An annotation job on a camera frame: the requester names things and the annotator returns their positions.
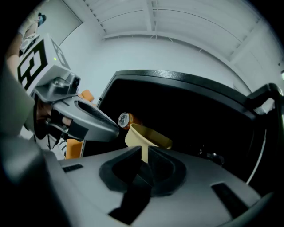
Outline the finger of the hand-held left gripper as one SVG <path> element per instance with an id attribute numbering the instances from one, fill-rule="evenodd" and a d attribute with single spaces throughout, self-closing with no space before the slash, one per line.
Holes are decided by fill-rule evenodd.
<path id="1" fill-rule="evenodd" d="M 100 121 L 106 125 L 111 125 L 112 127 L 118 128 L 118 126 L 101 110 L 96 107 L 92 107 L 89 104 L 86 104 L 82 101 L 74 101 L 76 107 L 88 114 L 89 116 L 95 118 L 97 121 Z"/>
<path id="2" fill-rule="evenodd" d="M 115 128 L 111 125 L 106 125 L 95 118 L 78 109 L 74 103 L 75 100 L 61 100 L 53 104 L 53 109 L 57 110 L 63 116 L 72 120 L 69 127 L 60 127 L 55 123 L 52 126 L 56 127 L 70 138 L 78 141 L 100 141 L 110 142 L 118 137 L 119 127 Z M 90 102 L 80 100 L 92 107 Z"/>

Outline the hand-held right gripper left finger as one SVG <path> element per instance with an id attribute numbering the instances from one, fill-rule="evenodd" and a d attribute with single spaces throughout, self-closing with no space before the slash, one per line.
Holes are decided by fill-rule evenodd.
<path id="1" fill-rule="evenodd" d="M 100 179 L 99 169 L 129 151 L 127 147 L 69 160 L 57 160 L 53 152 L 44 152 L 51 181 L 71 227 L 128 227 L 108 215 L 120 205 L 122 193 L 108 189 Z"/>

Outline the beige plastic bowl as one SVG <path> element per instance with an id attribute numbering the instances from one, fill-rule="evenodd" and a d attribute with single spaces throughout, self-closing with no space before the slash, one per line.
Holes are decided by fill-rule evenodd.
<path id="1" fill-rule="evenodd" d="M 141 146 L 141 160 L 148 163 L 148 147 L 157 146 L 164 149 L 170 149 L 173 145 L 171 139 L 160 134 L 159 132 L 147 128 L 143 125 L 131 124 L 127 132 L 125 143 L 128 147 Z"/>

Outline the orange drink can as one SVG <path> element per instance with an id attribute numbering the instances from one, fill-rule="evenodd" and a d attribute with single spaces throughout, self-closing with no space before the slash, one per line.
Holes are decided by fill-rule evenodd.
<path id="1" fill-rule="evenodd" d="M 139 120 L 132 113 L 124 112 L 118 118 L 118 125 L 124 130 L 129 130 L 131 124 L 142 125 L 142 121 Z"/>

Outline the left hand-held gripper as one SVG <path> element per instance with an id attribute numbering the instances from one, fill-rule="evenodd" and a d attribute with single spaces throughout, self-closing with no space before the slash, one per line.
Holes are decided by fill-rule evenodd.
<path id="1" fill-rule="evenodd" d="M 66 79 L 70 73 L 71 69 L 63 52 L 50 36 L 37 41 L 17 67 L 18 82 L 25 91 L 19 96 L 18 115 L 24 117 L 24 121 L 31 119 L 34 125 L 38 101 L 49 103 L 53 107 L 57 101 L 76 96 L 77 92 L 68 93 L 69 84 Z M 54 127 L 50 119 L 46 124 Z"/>

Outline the person's left forearm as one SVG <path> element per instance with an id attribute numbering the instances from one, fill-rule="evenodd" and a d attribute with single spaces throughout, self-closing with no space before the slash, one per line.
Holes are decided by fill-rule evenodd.
<path id="1" fill-rule="evenodd" d="M 21 33 L 17 33 L 6 51 L 7 65 L 8 65 L 10 72 L 16 79 L 16 81 L 18 81 L 17 67 L 20 63 L 19 52 L 20 52 L 20 46 L 22 43 L 22 38 L 23 38 L 23 35 Z"/>

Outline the person's left hand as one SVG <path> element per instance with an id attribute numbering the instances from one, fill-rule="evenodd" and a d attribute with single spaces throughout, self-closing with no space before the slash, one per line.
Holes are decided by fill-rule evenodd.
<path id="1" fill-rule="evenodd" d="M 35 124 L 34 130 L 35 135 L 39 139 L 43 139 L 48 133 L 47 120 L 50 119 L 52 123 L 70 126 L 72 120 L 60 114 L 57 110 L 52 108 L 51 104 L 44 103 L 42 101 L 37 102 L 37 108 L 34 112 Z"/>

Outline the black white striped blanket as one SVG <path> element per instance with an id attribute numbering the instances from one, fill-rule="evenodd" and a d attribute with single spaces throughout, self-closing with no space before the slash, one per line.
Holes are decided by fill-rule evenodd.
<path id="1" fill-rule="evenodd" d="M 63 159 L 66 159 L 66 153 L 67 153 L 67 141 L 64 140 L 63 138 L 60 138 L 58 144 L 57 144 Z"/>

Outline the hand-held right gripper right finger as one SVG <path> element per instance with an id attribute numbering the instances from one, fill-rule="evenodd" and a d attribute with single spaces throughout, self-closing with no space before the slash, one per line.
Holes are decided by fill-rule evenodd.
<path id="1" fill-rule="evenodd" d="M 184 184 L 172 195 L 152 197 L 133 227 L 217 227 L 232 220 L 212 185 L 226 184 L 247 206 L 253 206 L 260 195 L 241 179 L 214 162 L 165 150 L 179 159 L 187 169 Z"/>

